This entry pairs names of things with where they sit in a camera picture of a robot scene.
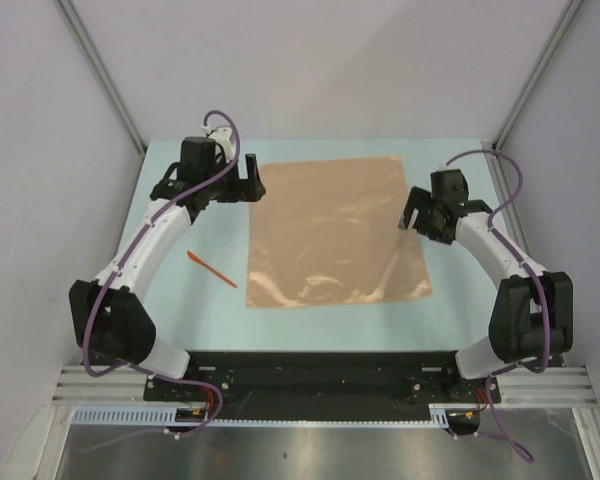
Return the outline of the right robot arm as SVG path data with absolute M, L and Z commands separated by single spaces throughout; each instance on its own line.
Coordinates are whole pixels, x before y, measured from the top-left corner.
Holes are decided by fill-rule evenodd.
M 430 180 L 428 190 L 410 189 L 400 228 L 438 243 L 458 243 L 496 288 L 486 336 L 458 350 L 456 367 L 441 376 L 443 393 L 464 401 L 479 378 L 515 367 L 542 372 L 553 356 L 571 350 L 574 286 L 567 273 L 549 271 L 494 225 L 493 210 L 470 199 L 460 170 L 438 170 Z

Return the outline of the orange plastic knife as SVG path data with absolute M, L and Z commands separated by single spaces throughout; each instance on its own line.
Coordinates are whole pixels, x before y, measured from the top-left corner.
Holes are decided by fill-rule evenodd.
M 225 282 L 226 284 L 231 286 L 232 288 L 234 288 L 234 289 L 238 288 L 238 285 L 233 280 L 231 280 L 229 277 L 227 277 L 226 275 L 224 275 L 223 273 L 221 273 L 220 271 L 218 271 L 217 269 L 215 269 L 214 267 L 212 267 L 211 265 L 206 263 L 204 260 L 202 260 L 199 256 L 194 254 L 192 251 L 188 250 L 187 256 L 191 261 L 200 265 L 201 267 L 203 267 L 204 269 L 206 269 L 207 271 L 209 271 L 210 273 L 215 275 L 217 278 L 219 278 L 220 280 L 222 280 L 223 282 Z

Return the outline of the orange cloth napkin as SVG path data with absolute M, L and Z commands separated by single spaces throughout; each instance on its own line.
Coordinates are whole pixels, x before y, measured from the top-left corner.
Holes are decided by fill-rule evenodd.
M 402 302 L 432 295 L 421 242 L 399 220 L 398 157 L 267 164 L 250 208 L 251 308 Z

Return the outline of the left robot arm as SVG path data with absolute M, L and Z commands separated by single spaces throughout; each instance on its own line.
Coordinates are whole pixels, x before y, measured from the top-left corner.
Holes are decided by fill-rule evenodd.
M 166 377 L 177 398 L 194 397 L 201 376 L 189 368 L 189 353 L 162 339 L 144 306 L 149 286 L 166 256 L 212 203 L 257 202 L 266 189 L 255 155 L 246 155 L 241 177 L 237 133 L 224 126 L 185 138 L 150 193 L 139 227 L 111 262 L 91 281 L 77 280 L 69 304 L 83 364 L 93 355 L 113 368 L 129 365 Z

